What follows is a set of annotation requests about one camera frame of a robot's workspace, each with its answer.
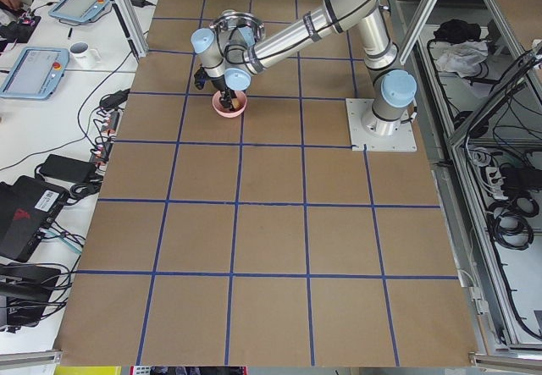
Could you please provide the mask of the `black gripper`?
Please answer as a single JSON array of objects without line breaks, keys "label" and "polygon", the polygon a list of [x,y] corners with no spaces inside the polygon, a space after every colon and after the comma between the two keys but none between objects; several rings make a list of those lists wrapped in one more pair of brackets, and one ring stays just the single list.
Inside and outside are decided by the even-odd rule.
[{"label": "black gripper", "polygon": [[194,74],[194,86],[198,90],[202,90],[205,84],[210,81],[213,87],[220,92],[221,96],[219,102],[223,108],[229,107],[229,93],[230,93],[230,103],[231,109],[236,109],[236,94],[235,91],[229,89],[224,89],[224,76],[219,77],[210,76],[202,65],[199,66],[198,70]]}]

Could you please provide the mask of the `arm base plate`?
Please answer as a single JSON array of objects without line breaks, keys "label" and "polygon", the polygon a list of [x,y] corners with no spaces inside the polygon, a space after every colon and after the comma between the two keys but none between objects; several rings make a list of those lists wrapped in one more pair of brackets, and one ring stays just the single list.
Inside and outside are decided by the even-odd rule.
[{"label": "arm base plate", "polygon": [[346,98],[351,149],[368,152],[415,152],[410,114],[403,109],[394,121],[378,119],[373,114],[373,99]]}]

